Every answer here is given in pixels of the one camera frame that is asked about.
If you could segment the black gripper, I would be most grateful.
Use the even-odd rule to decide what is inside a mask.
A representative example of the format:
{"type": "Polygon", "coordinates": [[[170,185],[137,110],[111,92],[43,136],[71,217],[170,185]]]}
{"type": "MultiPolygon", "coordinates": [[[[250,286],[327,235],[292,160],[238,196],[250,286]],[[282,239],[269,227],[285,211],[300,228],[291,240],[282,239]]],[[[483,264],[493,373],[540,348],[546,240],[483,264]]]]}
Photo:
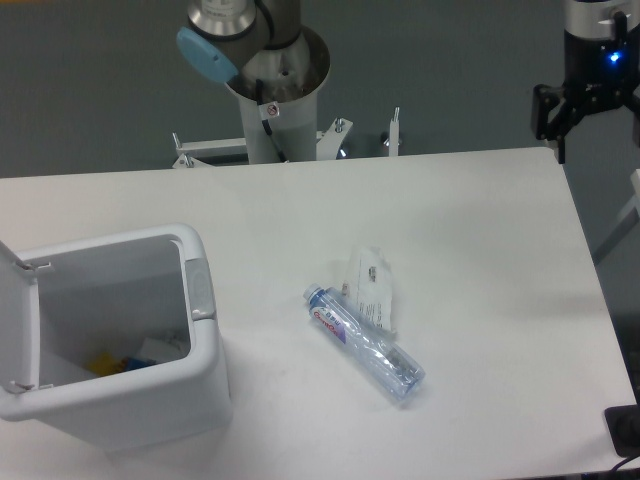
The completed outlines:
{"type": "Polygon", "coordinates": [[[639,129],[639,3],[565,1],[563,87],[533,88],[531,129],[566,163],[566,137],[579,124],[578,108],[619,108],[639,129]]]}

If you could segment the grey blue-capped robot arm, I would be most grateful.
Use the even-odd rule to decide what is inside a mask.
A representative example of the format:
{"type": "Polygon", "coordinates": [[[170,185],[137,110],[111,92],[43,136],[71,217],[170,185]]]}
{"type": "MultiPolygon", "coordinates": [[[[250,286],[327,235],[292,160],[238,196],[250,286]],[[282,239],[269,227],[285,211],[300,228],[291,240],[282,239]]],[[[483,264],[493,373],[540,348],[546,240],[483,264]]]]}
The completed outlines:
{"type": "MultiPolygon", "coordinates": [[[[565,77],[532,94],[536,139],[565,161],[565,140],[583,118],[639,112],[639,4],[567,1],[565,77]]],[[[186,62],[237,98],[252,164],[334,160],[352,128],[317,129],[317,94],[330,72],[323,39],[301,22],[297,1],[192,1],[176,35],[186,62]]]]}

